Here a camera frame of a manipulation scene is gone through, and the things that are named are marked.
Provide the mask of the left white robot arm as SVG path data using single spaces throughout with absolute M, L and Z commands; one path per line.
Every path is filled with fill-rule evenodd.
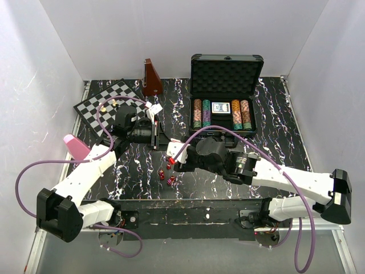
M 136 117 L 132 106 L 117 111 L 115 124 L 104 131 L 100 142 L 87 150 L 82 162 L 54 188 L 42 189 L 36 200 L 36 224 L 66 243 L 73 241 L 83 228 L 105 224 L 116 228 L 123 222 L 121 206 L 103 198 L 82 204 L 88 190 L 116 163 L 131 143 L 148 143 L 158 134 L 155 118 L 160 104 L 146 104 L 147 116 Z

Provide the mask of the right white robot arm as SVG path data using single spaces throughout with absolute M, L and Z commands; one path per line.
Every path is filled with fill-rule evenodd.
M 199 168 L 222 176 L 237 185 L 263 186 L 295 193 L 290 198 L 268 198 L 252 223 L 271 227 L 276 222 L 299 217 L 321 217 L 334 224 L 351 223 L 352 187 L 345 170 L 316 173 L 279 166 L 254 153 L 228 150 L 213 138 L 201 139 L 195 146 L 170 142 L 167 154 L 177 172 Z

